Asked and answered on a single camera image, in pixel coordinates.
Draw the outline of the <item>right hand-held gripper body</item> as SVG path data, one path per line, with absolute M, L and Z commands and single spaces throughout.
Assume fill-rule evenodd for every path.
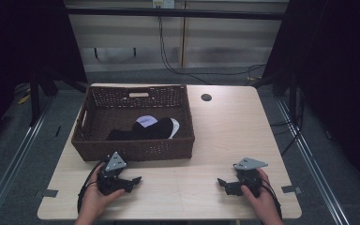
M 263 185 L 258 168 L 266 167 L 267 163 L 257 159 L 244 157 L 238 163 L 233 165 L 236 171 L 238 181 L 235 185 L 235 195 L 241 196 L 243 191 L 241 186 L 247 186 L 253 196 L 258 198 L 260 196 L 260 187 Z

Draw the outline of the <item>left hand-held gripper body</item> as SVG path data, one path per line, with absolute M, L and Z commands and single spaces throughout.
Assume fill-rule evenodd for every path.
M 121 179 L 119 174 L 126 168 L 126 162 L 117 152 L 113 153 L 107 160 L 107 163 L 99 170 L 97 174 L 98 190 L 105 196 L 108 196 L 118 189 L 129 190 L 129 181 Z

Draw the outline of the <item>brown wicker basket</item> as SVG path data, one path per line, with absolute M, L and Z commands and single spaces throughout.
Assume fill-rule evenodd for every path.
M 165 139 L 141 139 L 132 133 L 144 115 L 169 118 L 179 129 Z M 195 136 L 184 85 L 145 87 L 90 86 L 71 142 L 85 161 L 116 152 L 126 161 L 191 158 Z

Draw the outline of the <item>black cloth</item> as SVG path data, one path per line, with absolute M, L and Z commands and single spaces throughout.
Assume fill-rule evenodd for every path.
M 136 121 L 130 131 L 112 129 L 107 141 L 140 141 L 140 140 L 160 140 L 169 139 L 173 130 L 173 123 L 170 117 L 164 117 L 150 126 L 142 127 Z

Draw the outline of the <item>person's right hand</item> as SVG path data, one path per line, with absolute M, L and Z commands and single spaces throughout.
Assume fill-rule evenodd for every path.
M 280 218 L 274 198 L 267 190 L 270 185 L 268 175 L 262 169 L 258 169 L 258 172 L 260 173 L 261 179 L 265 181 L 264 187 L 260 188 L 260 196 L 255 198 L 247 186 L 241 186 L 243 194 L 251 204 L 259 220 L 261 220 L 261 218 Z

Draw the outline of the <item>person's left hand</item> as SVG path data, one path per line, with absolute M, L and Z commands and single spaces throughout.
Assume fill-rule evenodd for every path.
M 123 189 L 118 189 L 112 194 L 105 196 L 98 190 L 97 180 L 100 168 L 101 165 L 97 166 L 96 170 L 86 182 L 86 189 L 82 198 L 82 207 L 78 217 L 99 218 L 109 204 L 125 194 Z

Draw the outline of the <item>grey tape strip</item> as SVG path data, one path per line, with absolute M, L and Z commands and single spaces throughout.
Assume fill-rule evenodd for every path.
M 43 198 L 55 198 L 57 195 L 58 191 L 54 190 L 54 189 L 43 189 L 43 190 L 38 190 L 34 197 L 38 198 L 38 199 L 43 199 Z
M 298 194 L 302 193 L 301 188 L 295 187 L 295 186 L 285 186 L 285 187 L 282 187 L 281 189 L 284 194 L 294 193 L 295 195 L 298 195 Z

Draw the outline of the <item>pale lavender cloth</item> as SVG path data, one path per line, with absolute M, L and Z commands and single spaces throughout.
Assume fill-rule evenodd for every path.
M 144 128 L 154 125 L 157 121 L 158 120 L 152 115 L 143 115 L 136 120 L 136 122 Z

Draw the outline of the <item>white cloth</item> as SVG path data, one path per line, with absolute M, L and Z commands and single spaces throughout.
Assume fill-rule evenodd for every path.
M 170 119 L 171 119 L 171 121 L 172 121 L 172 133 L 171 133 L 169 139 L 172 139 L 173 136 L 174 136 L 174 135 L 177 133 L 177 131 L 179 130 L 180 124 L 179 124 L 179 122 L 178 122 L 176 119 L 174 119 L 174 118 L 170 118 Z

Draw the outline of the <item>black metal stand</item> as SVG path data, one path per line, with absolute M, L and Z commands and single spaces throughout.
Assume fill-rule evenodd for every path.
M 40 117 L 39 86 L 36 81 L 30 82 L 30 97 L 32 110 L 30 126 L 32 127 Z

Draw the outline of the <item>black curtain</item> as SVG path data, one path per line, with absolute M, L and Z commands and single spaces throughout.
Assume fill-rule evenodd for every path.
M 54 83 L 87 81 L 64 0 L 0 0 L 0 120 L 21 83 L 56 93 Z
M 264 78 L 297 82 L 360 172 L 360 0 L 289 0 Z

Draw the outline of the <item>black horizontal bar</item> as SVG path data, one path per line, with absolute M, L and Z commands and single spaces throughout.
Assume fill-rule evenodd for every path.
M 150 16 L 182 18 L 214 18 L 282 21 L 290 17 L 286 13 L 220 11 L 198 9 L 160 9 L 160 8 L 117 8 L 117 7 L 66 7 L 67 14 L 105 15 L 105 16 Z

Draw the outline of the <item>metal floor rail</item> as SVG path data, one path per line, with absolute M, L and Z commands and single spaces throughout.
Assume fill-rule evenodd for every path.
M 333 189 L 330 187 L 325 176 L 323 175 L 323 171 L 315 159 L 304 135 L 302 134 L 301 129 L 291 119 L 290 108 L 282 99 L 277 100 L 277 105 L 333 220 L 337 225 L 352 225 L 347 219 L 345 211 L 340 205 Z
M 3 164 L 0 164 L 0 169 L 3 171 L 3 174 L 0 177 L 0 208 L 3 204 L 4 199 L 8 195 L 8 192 L 14 182 L 14 179 L 19 173 L 23 162 L 25 161 L 25 158 L 30 152 L 31 146 L 44 123 L 46 113 L 52 106 L 52 102 L 52 98 L 49 98 L 46 101 L 45 105 L 42 107 L 40 115 L 27 128 L 26 133 L 23 136 L 22 142 L 16 148 L 16 152 L 13 158 L 7 164 L 7 166 L 5 167 Z

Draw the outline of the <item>white wall socket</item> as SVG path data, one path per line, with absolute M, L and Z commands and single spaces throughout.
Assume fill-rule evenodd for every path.
M 175 9 L 174 0 L 152 0 L 153 8 Z

